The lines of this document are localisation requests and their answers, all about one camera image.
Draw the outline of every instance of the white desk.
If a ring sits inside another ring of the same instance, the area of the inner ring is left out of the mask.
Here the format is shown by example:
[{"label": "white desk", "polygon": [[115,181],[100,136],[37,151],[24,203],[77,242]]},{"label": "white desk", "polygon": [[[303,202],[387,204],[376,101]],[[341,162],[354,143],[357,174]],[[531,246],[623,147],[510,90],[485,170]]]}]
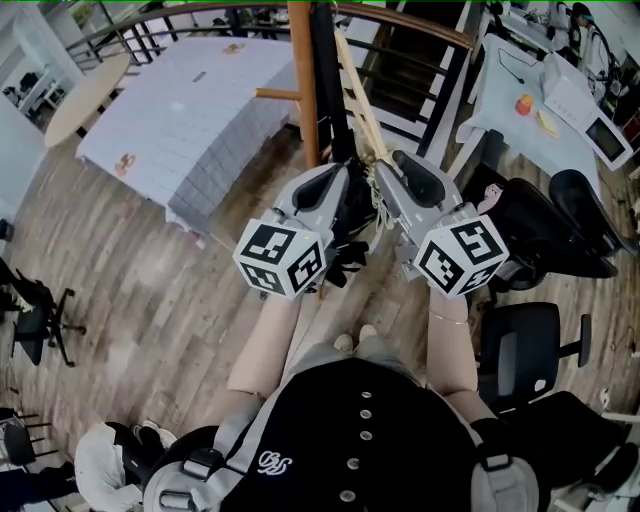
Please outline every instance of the white desk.
[{"label": "white desk", "polygon": [[[587,177],[593,190],[600,195],[593,150],[578,132],[544,106],[540,85],[543,64],[535,64],[534,57],[494,34],[485,37],[483,46],[484,64],[474,86],[475,94],[470,99],[475,100],[473,115],[458,127],[456,142],[464,145],[449,168],[449,175],[457,176],[485,132],[496,130],[504,136],[504,142],[512,151],[523,154],[550,176],[565,169],[576,169]],[[504,66],[522,78],[524,84],[500,64],[499,55]],[[523,94],[530,94],[534,99],[528,116],[521,116],[515,110],[516,101]],[[535,116],[538,109],[547,112],[555,121],[556,137],[538,124]]]},{"label": "white desk", "polygon": [[258,87],[296,89],[290,43],[181,39],[142,68],[76,156],[206,234],[208,217],[292,108],[256,98]]}]

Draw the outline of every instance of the metal railing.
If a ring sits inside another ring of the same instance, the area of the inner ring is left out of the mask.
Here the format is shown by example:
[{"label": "metal railing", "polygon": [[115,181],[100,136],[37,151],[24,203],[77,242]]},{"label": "metal railing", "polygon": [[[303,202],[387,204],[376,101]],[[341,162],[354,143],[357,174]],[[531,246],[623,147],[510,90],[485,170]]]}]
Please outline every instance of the metal railing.
[{"label": "metal railing", "polygon": [[[139,16],[119,23],[113,23],[107,10],[100,2],[97,2],[103,10],[107,20],[111,23],[108,27],[94,32],[93,34],[76,41],[69,45],[66,50],[73,58],[76,64],[83,71],[90,71],[105,59],[115,57],[122,53],[131,55],[131,64],[134,67],[143,67],[151,64],[154,58],[162,55],[168,46],[161,46],[157,43],[156,38],[160,36],[171,36],[172,42],[177,41],[181,35],[207,35],[215,34],[218,36],[235,36],[247,37],[250,35],[262,34],[266,38],[269,34],[290,34],[286,26],[258,25],[256,23],[242,24],[238,10],[245,8],[286,8],[286,2],[210,2],[210,3],[194,3],[183,4],[171,7],[153,8],[153,3],[145,6],[148,12],[142,12]],[[195,18],[193,18],[192,26],[186,28],[174,28],[172,18],[194,14],[206,11],[225,10],[227,23],[224,25],[213,25],[209,27],[199,26]],[[382,27],[392,27],[395,29],[410,29],[423,34],[427,34],[433,38],[445,41],[449,46],[453,47],[454,52],[447,69],[440,67],[439,63],[427,62],[416,58],[415,56],[405,55],[402,52],[383,45],[366,43],[356,39],[347,38],[350,46],[363,48],[369,52],[377,52],[381,55],[389,55],[394,59],[403,60],[411,63],[413,66],[421,68],[425,73],[425,84],[411,81],[395,80],[388,76],[376,72],[372,69],[363,67],[357,68],[358,74],[362,79],[373,79],[380,83],[391,86],[397,91],[407,91],[409,93],[418,93],[427,99],[433,100],[434,107],[430,117],[427,119],[420,115],[419,112],[404,108],[403,106],[394,106],[393,108],[381,106],[380,108],[390,113],[405,118],[411,122],[421,121],[426,123],[425,131],[419,138],[418,154],[424,155],[429,144],[431,143],[438,124],[440,123],[446,106],[451,97],[453,88],[458,80],[458,76],[462,70],[467,53],[473,48],[472,38],[466,32],[457,32],[451,28],[444,27],[437,23],[433,23],[416,16],[411,16],[396,12],[392,9],[385,9],[364,4],[339,3],[332,4],[334,13],[340,16],[350,18],[360,18],[379,23]],[[149,22],[154,20],[162,20],[166,30],[152,31]],[[127,75],[137,75],[136,71],[130,71]],[[435,77],[435,75],[443,75],[444,80],[440,88],[439,94],[436,96],[429,90],[430,80],[426,77]],[[385,128],[403,135],[411,140],[418,142],[415,134],[408,133],[404,130],[389,127]]]}]

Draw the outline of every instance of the cable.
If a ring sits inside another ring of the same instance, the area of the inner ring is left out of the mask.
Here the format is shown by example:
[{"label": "cable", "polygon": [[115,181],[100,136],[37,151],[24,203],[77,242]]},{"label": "cable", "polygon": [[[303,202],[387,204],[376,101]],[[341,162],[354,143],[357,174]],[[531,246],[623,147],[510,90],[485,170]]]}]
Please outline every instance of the cable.
[{"label": "cable", "polygon": [[504,48],[498,48],[498,61],[500,62],[500,65],[506,69],[509,74],[511,74],[511,76],[513,76],[518,82],[520,82],[521,84],[524,84],[524,79],[520,78],[518,75],[516,75],[513,71],[511,71],[507,66],[504,65],[504,62],[502,62],[502,53],[506,53],[509,57],[511,57],[512,59],[515,60],[519,60],[520,62],[522,62],[523,64],[526,64],[527,66],[529,66],[530,68],[532,68],[533,66],[535,66],[536,64],[540,64],[540,62],[542,61],[535,61],[533,64],[529,64],[526,60],[521,59],[520,57],[516,57],[515,55],[511,55],[508,51],[506,51]]}]

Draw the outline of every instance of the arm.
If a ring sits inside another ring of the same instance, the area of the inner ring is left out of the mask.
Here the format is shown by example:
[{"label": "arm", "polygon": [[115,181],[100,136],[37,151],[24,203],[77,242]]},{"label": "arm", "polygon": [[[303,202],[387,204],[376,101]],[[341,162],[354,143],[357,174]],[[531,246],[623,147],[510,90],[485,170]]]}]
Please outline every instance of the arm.
[{"label": "arm", "polygon": [[467,301],[447,299],[431,289],[427,341],[427,380],[431,387],[472,423],[494,417],[480,399]]},{"label": "arm", "polygon": [[228,390],[259,393],[263,397],[276,390],[282,379],[301,304],[302,295],[294,300],[269,295],[231,370]]}]

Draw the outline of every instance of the wooden handrail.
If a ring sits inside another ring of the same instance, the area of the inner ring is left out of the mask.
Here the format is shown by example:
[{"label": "wooden handrail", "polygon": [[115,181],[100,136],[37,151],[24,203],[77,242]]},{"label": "wooden handrail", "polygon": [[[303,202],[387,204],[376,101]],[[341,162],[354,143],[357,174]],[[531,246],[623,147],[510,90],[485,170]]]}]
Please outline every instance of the wooden handrail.
[{"label": "wooden handrail", "polygon": [[[93,41],[96,38],[109,35],[115,31],[128,30],[132,26],[142,23],[144,21],[150,21],[158,18],[165,18],[167,16],[176,16],[178,14],[189,14],[193,12],[211,11],[217,9],[244,9],[249,7],[287,7],[287,2],[203,2],[203,3],[188,3],[182,5],[175,5],[172,7],[163,7],[150,11],[145,14],[141,14],[135,18],[121,21],[109,25],[101,30],[94,32],[93,34],[83,37],[79,41],[67,46],[66,50],[72,50],[87,42]],[[336,10],[336,5],[331,4],[331,8]],[[427,21],[417,16],[410,14],[403,14],[401,12],[394,11],[392,9],[385,9],[381,7],[375,7],[372,5],[353,4],[349,2],[340,2],[337,6],[337,11],[340,14],[348,14],[356,18],[362,18],[371,21],[377,21],[379,23],[392,25],[394,27],[405,27],[425,34],[432,35],[457,48],[464,48],[470,50],[473,48],[471,37],[468,34],[457,32],[452,28],[439,25],[438,23]]]},{"label": "wooden handrail", "polygon": [[66,50],[72,50],[73,48],[77,48],[80,45],[85,44],[88,41],[92,41],[98,37],[106,36],[115,32],[117,30],[127,30],[131,28],[133,25],[138,23],[142,23],[143,21],[150,21],[159,18],[166,18],[167,16],[176,16],[178,14],[189,14],[192,12],[201,12],[201,11],[214,11],[218,9],[244,9],[249,7],[287,7],[287,2],[202,2],[202,3],[188,3],[181,5],[174,5],[172,7],[163,7],[162,9],[156,9],[154,11],[149,11],[145,14],[141,14],[140,16],[136,16],[135,18],[131,18],[129,20],[121,21],[120,23],[114,23],[113,25],[109,25],[103,29],[97,30],[93,34],[83,37],[79,41],[67,46]]},{"label": "wooden handrail", "polygon": [[[336,10],[336,5],[331,3],[331,9]],[[349,2],[338,3],[337,11],[340,14],[350,14],[356,18],[377,21],[393,25],[395,27],[405,27],[424,32],[446,41],[458,48],[470,50],[473,48],[471,37],[462,32],[457,32],[452,28],[445,27],[433,21],[427,21],[411,14],[404,14],[393,9],[383,9],[373,5],[353,4]]]}]

